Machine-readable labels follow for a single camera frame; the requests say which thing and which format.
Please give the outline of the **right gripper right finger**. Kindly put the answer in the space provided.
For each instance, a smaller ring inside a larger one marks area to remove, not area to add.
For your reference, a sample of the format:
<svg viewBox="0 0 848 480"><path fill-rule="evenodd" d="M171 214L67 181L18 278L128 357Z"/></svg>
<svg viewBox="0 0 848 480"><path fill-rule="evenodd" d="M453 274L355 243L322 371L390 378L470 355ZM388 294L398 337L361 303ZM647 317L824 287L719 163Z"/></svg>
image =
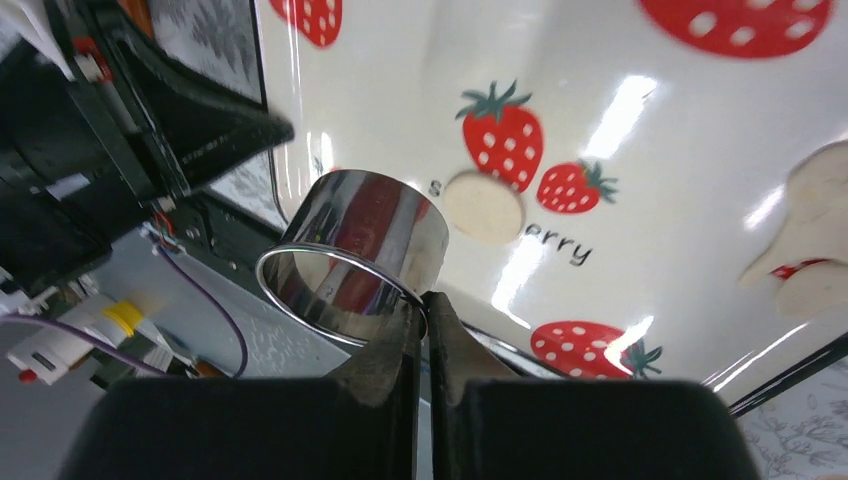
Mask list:
<svg viewBox="0 0 848 480"><path fill-rule="evenodd" d="M437 479L754 479L727 408L681 381L521 377L424 297Z"/></svg>

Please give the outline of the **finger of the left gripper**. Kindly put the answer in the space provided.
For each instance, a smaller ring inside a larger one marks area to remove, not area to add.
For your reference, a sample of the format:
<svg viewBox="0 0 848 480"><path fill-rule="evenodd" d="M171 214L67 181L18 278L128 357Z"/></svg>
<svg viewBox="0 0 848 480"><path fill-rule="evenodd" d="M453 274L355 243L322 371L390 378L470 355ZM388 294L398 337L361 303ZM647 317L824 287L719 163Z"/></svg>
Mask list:
<svg viewBox="0 0 848 480"><path fill-rule="evenodd" d="M86 25L169 193L193 193L291 141L293 125L170 57L115 1L89 1Z"/></svg>

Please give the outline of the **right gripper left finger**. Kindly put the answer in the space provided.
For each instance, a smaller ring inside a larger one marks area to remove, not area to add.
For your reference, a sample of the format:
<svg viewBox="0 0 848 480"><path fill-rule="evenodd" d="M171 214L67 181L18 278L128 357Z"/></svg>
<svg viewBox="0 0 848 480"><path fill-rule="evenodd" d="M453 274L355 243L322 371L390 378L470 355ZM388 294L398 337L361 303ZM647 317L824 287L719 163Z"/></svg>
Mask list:
<svg viewBox="0 0 848 480"><path fill-rule="evenodd" d="M412 479L420 330L411 306L320 377L147 378L90 412L64 479Z"/></svg>

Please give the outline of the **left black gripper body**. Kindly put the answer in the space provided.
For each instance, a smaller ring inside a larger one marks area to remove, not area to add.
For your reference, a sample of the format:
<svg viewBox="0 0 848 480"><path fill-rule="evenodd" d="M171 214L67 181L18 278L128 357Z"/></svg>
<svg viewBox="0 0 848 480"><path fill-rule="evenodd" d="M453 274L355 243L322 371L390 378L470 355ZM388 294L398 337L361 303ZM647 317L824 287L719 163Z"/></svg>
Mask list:
<svg viewBox="0 0 848 480"><path fill-rule="evenodd" d="M85 274L150 219L68 92L25 40L1 61L1 291L34 297Z"/></svg>

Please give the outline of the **strawberry pattern white tray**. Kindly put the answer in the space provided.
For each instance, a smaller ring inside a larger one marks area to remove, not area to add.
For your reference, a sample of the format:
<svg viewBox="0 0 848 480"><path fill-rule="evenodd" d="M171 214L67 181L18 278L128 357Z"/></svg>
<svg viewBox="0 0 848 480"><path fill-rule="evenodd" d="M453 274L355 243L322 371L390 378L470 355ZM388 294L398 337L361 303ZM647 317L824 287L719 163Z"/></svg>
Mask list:
<svg viewBox="0 0 848 480"><path fill-rule="evenodd" d="M288 315L448 294L554 375L728 403L847 331L843 1L261 1Z"/></svg>

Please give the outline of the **small dough piece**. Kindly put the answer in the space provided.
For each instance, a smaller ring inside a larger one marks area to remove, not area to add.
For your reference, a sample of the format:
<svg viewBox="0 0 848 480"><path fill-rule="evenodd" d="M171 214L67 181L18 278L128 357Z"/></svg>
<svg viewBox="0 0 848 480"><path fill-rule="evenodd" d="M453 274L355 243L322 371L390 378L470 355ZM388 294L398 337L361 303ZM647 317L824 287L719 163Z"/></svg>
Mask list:
<svg viewBox="0 0 848 480"><path fill-rule="evenodd" d="M789 175L787 218L771 245L742 274L752 286L782 266L807 261L776 293L777 311L809 318L847 302L847 143L813 153Z"/></svg>

